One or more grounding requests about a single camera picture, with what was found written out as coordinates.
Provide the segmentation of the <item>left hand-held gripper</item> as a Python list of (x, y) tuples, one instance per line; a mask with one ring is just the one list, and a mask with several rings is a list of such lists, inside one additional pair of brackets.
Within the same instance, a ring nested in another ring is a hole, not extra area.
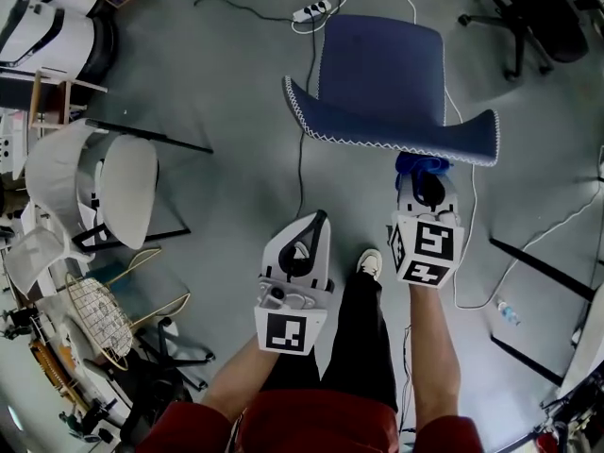
[(331, 226), (318, 210), (284, 227), (265, 246), (254, 308), (259, 347), (308, 355), (327, 320)]

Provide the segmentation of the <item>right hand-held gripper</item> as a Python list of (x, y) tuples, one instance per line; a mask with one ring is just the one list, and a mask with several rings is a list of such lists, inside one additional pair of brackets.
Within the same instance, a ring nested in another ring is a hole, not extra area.
[(389, 237), (396, 279), (444, 286), (460, 265), (463, 239), (458, 195), (449, 178), (426, 171), (402, 176)]

